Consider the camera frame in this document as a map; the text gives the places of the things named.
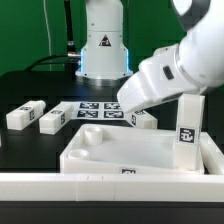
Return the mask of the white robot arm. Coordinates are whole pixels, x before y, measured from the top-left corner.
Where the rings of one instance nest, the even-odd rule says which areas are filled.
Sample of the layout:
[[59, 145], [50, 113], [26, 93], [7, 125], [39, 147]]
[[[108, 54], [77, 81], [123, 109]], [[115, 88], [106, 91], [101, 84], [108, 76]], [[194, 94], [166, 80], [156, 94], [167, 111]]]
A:
[[87, 42], [76, 76], [97, 85], [123, 81], [118, 102], [125, 112], [157, 106], [184, 93], [224, 84], [224, 0], [171, 0], [187, 35], [157, 49], [136, 73], [123, 44], [120, 0], [85, 0]]

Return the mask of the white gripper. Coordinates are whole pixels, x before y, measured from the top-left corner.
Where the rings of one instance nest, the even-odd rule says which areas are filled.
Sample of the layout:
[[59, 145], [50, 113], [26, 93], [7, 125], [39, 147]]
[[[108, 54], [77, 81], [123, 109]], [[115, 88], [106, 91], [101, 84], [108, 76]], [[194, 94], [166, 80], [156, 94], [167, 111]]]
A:
[[120, 88], [117, 99], [121, 109], [128, 113], [173, 101], [181, 94], [175, 79], [168, 80], [159, 73], [137, 72]]

